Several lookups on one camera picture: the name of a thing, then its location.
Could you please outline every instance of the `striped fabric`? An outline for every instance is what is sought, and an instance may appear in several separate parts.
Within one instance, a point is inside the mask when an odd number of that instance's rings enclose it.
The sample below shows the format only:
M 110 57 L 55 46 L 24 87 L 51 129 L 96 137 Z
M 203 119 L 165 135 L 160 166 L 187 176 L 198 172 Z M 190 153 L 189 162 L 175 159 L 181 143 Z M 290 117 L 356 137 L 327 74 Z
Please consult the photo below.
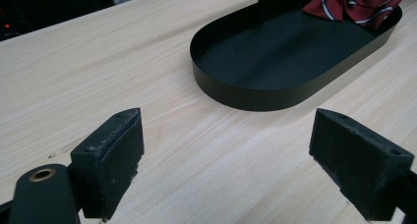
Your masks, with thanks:
M 377 29 L 401 0 L 312 0 L 303 11 L 327 20 L 342 21 L 346 14 L 356 24 Z

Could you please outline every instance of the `black tray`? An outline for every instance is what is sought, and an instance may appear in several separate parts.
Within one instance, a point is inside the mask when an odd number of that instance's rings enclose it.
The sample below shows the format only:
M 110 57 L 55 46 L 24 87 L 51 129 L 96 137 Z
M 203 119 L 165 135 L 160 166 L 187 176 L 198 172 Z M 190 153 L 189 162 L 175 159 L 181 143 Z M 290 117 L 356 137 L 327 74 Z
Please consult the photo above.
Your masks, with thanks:
M 260 0 L 200 29 L 191 42 L 194 76 L 218 102 L 271 111 L 305 100 L 383 46 L 402 16 L 378 30 L 303 13 L 310 0 Z

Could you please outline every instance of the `light wood tabletop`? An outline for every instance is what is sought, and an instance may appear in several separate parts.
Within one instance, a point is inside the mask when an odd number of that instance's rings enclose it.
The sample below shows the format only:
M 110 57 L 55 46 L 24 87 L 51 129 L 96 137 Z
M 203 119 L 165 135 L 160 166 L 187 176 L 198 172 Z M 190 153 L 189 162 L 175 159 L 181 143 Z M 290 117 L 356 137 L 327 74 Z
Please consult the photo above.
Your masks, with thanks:
M 145 155 L 109 223 L 367 223 L 309 155 L 315 111 L 417 154 L 416 1 L 402 1 L 385 46 L 273 112 L 212 100 L 192 71 L 193 35 L 256 0 L 134 0 L 0 42 L 0 203 L 25 172 L 68 165 L 107 118 L 140 107 Z

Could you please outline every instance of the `black object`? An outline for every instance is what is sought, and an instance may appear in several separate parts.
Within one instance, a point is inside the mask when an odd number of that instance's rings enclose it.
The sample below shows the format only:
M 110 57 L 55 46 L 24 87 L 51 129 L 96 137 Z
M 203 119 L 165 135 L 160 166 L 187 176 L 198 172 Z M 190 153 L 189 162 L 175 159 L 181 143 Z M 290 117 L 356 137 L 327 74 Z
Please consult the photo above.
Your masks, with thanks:
M 407 223 L 417 223 L 417 175 L 407 150 L 345 115 L 318 109 L 310 154 L 367 220 L 389 221 L 398 206 Z
M 200 88 L 243 110 L 293 106 L 384 45 L 402 15 L 368 30 L 304 14 L 309 1 L 259 0 L 200 29 L 190 46 Z
M 23 175 L 0 223 L 80 223 L 108 220 L 137 174 L 144 154 L 139 108 L 113 115 L 71 152 L 72 164 L 48 164 Z

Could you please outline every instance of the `vertical rod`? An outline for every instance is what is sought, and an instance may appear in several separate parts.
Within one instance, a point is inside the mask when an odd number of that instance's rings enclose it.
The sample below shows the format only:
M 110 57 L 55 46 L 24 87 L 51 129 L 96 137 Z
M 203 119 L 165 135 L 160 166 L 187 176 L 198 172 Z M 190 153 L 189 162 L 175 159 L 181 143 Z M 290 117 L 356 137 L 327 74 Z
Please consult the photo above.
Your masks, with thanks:
M 265 21 L 265 15 L 267 12 L 267 0 L 258 0 L 257 19 L 259 25 L 262 25 Z

